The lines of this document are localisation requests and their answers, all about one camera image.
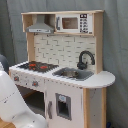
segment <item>microwave door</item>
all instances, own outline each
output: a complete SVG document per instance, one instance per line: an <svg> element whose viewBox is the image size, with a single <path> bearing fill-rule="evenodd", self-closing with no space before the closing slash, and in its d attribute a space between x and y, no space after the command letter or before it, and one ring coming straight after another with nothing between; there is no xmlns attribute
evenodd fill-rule
<svg viewBox="0 0 128 128"><path fill-rule="evenodd" d="M57 32L80 33L79 14L58 14L56 15Z"/></svg>

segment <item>sink basin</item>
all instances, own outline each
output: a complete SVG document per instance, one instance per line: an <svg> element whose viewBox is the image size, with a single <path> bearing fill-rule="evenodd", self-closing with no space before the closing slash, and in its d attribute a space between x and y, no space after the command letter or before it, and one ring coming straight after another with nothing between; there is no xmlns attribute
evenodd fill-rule
<svg viewBox="0 0 128 128"><path fill-rule="evenodd" d="M78 76L76 78L70 78L67 76L62 76L61 74L64 71L76 71L78 73ZM83 81L92 76L94 73L91 71L85 71L85 70L80 70L80 69L74 69L74 68L62 68L56 72L53 73L54 76L62 77L62 78L67 78L67 79L72 79L72 80L78 80L78 81Z"/></svg>

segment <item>floor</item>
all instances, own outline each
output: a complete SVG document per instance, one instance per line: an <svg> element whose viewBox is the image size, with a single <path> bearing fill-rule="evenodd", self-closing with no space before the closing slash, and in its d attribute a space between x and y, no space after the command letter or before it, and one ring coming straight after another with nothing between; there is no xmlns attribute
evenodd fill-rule
<svg viewBox="0 0 128 128"><path fill-rule="evenodd" d="M0 119L0 128L15 128L11 123L6 123Z"/></svg>

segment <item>gray curtain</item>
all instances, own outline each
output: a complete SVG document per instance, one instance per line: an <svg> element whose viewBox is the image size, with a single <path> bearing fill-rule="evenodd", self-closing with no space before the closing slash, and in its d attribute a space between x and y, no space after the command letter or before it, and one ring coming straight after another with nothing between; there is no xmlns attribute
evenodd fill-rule
<svg viewBox="0 0 128 128"><path fill-rule="evenodd" d="M128 0L8 0L16 62L27 60L22 12L105 10L103 36L104 70L116 76L107 88L107 120L114 128L127 128L128 121Z"/></svg>
<svg viewBox="0 0 128 128"><path fill-rule="evenodd" d="M0 54L6 56L10 66L15 64L13 39L6 0L0 0Z"/></svg>

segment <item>toy stovetop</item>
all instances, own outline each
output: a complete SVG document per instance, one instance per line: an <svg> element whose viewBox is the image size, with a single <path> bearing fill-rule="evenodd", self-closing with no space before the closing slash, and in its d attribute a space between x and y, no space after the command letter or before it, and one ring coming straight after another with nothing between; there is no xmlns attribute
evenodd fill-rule
<svg viewBox="0 0 128 128"><path fill-rule="evenodd" d="M23 68L23 69L26 69L26 70L33 70L33 71L36 71L36 72L45 73L45 72L48 72L48 71L50 71L50 70L52 70L56 67L58 67L58 65L31 61L31 62L25 63L23 65L20 65L17 68Z"/></svg>

